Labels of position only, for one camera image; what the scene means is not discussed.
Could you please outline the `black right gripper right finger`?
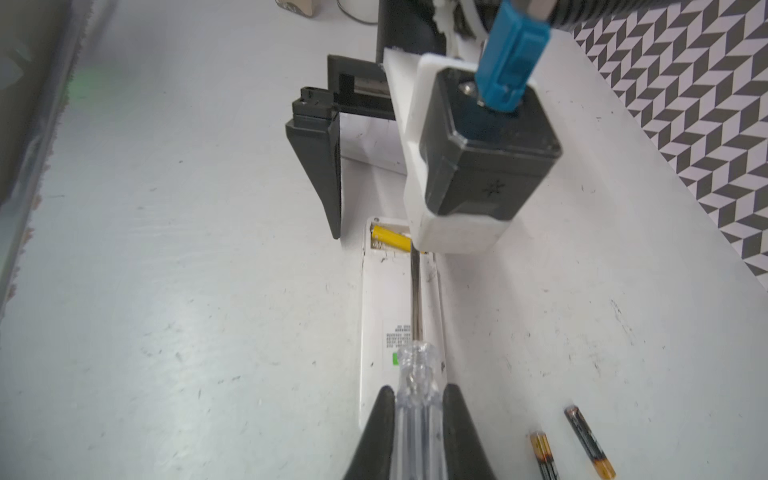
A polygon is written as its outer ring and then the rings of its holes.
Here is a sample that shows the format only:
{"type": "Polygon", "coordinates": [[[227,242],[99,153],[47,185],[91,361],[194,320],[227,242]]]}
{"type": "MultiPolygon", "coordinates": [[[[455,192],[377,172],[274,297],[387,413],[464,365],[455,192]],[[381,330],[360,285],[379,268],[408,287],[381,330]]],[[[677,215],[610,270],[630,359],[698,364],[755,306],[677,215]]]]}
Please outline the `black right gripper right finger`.
{"type": "Polygon", "coordinates": [[[443,391],[443,444],[447,478],[496,479],[460,387],[443,391]]]}

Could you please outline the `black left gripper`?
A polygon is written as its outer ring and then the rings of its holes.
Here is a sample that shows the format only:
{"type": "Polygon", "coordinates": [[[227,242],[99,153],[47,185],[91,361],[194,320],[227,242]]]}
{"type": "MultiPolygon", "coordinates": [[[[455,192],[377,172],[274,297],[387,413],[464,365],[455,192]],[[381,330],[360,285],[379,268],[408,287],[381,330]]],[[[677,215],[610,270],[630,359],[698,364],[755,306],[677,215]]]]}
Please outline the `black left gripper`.
{"type": "Polygon", "coordinates": [[[317,193],[334,239],[341,237],[342,183],[340,113],[395,117],[383,57],[387,49],[444,54],[446,38],[434,20],[432,1],[376,1],[376,56],[373,61],[338,55],[327,58],[328,90],[303,87],[292,103],[286,136],[317,193]]]}

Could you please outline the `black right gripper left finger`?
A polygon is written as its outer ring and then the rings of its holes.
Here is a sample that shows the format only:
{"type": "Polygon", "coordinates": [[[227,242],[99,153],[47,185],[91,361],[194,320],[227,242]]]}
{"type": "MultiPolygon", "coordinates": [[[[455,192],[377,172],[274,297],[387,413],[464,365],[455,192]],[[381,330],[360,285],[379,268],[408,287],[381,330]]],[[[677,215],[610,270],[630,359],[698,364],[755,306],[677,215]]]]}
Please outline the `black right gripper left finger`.
{"type": "Polygon", "coordinates": [[[383,386],[373,404],[344,480],[388,480],[395,437],[395,392],[383,386]]]}

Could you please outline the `clear handle screwdriver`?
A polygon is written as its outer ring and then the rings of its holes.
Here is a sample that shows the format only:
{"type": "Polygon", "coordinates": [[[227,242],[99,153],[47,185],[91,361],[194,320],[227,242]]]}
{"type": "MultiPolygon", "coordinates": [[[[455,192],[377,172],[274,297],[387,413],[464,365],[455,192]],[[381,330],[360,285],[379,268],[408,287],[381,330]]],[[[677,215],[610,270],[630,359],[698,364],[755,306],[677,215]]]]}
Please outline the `clear handle screwdriver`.
{"type": "Polygon", "coordinates": [[[421,254],[412,247],[411,342],[398,350],[399,380],[395,398],[392,479],[444,479],[441,362],[434,345],[424,340],[421,254]]]}

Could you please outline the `white remote green buttons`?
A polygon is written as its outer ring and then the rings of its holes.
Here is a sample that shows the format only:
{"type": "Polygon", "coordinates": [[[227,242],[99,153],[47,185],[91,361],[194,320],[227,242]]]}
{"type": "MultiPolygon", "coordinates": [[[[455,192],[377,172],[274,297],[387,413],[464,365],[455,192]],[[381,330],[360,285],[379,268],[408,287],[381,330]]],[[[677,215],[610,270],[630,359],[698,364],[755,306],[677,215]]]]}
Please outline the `white remote green buttons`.
{"type": "MultiPolygon", "coordinates": [[[[397,352],[411,340],[410,254],[372,237],[375,226],[408,237],[406,221],[371,217],[366,223],[362,250],[362,310],[359,375],[360,428],[366,426],[379,390],[398,386],[397,352]]],[[[423,334],[435,346],[441,361],[440,388],[447,384],[441,285],[436,257],[423,253],[420,260],[420,293],[423,334]]]]}

